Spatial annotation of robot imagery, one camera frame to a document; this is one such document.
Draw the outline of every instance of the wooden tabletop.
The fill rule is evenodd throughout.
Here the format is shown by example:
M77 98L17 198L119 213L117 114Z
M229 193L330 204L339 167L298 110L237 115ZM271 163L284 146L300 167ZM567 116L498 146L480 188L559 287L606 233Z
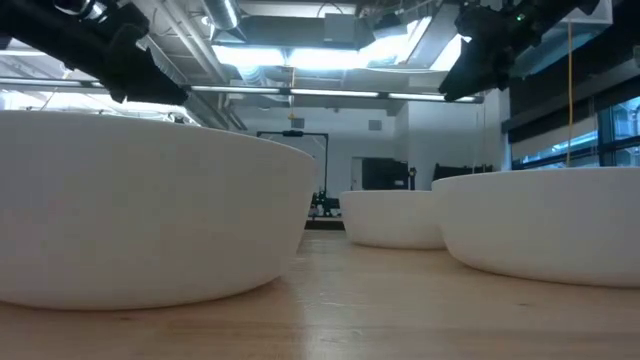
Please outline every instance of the wooden tabletop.
M104 313L0 305L0 359L640 359L640 291L512 279L442 251L313 232L286 276L220 301Z

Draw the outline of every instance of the ceramic bowl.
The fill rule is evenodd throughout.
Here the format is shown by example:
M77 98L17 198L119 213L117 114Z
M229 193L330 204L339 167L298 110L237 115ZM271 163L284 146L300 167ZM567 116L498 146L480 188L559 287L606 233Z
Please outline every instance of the ceramic bowl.
M396 249L444 249L429 191L351 191L340 196L349 239Z
M0 300L132 309L216 299L286 271L313 159L129 118L0 112Z
M469 266L569 284L640 286L640 169L502 172L436 181L447 248Z

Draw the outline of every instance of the cable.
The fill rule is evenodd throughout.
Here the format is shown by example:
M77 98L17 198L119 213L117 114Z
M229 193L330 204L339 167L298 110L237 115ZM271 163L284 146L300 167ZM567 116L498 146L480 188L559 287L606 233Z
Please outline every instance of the cable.
M340 6L336 5L336 3L332 2L332 1L325 1L320 6L320 9L318 9L318 13L316 14L316 17L320 17L320 12L322 12L322 9L324 9L324 7L327 6L327 5L332 5L333 7L338 9L338 11L340 11L340 14L344 14L344 11L342 11L342 9L340 9Z
M569 141L567 167L571 167L571 138L573 137L573 23L569 20Z

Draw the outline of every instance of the wall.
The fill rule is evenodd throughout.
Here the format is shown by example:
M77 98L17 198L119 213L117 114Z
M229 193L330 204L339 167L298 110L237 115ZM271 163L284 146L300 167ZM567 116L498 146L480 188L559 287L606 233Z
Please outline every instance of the wall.
M417 189L431 189L437 163L503 168L507 146L500 123L509 116L508 93L494 90L481 105L411 102L407 107L408 143L404 124L398 124L395 148L398 156L406 149L409 165L418 169Z
M249 128L249 135L255 135L258 131L291 129L291 122L287 118L289 109L262 111L242 107L237 108L236 113ZM332 197L351 189L352 158L393 158L395 155L395 117L387 116L384 110L345 109L336 113L332 109L301 108L295 109L294 113L296 117L305 118L305 132L329 134L327 187ZM369 120L382 120L382 131L369 131Z

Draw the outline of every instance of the black metal frame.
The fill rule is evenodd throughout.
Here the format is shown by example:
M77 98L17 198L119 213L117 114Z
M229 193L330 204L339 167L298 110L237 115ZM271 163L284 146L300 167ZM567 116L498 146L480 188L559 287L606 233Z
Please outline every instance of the black metal frame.
M583 159L589 156L598 156L601 167L616 166L616 152L634 146L640 146L640 136L615 140L615 124L612 116L612 108L598 113L598 145L571 152L571 160ZM535 169L546 165L558 164L567 159L567 154L550 156L544 159L522 163L512 162L513 170Z
M324 191L328 191L327 189L327 180L329 175L329 134L327 133L308 133L303 131L258 131L256 134L257 137L262 137L262 135L282 135L284 137L304 137L304 136L322 136L324 137L326 146L324 149Z

